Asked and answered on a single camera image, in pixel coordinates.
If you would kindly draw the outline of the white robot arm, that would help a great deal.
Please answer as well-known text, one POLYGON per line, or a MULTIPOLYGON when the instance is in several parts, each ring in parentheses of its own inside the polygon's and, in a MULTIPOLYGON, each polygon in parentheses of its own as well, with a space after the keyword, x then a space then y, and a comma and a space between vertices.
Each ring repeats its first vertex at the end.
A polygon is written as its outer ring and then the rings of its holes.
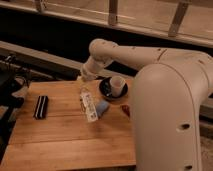
POLYGON ((213 94, 213 57, 95 39, 83 79, 95 79, 114 61, 137 71, 130 90, 137 171, 202 171, 199 110, 213 94))

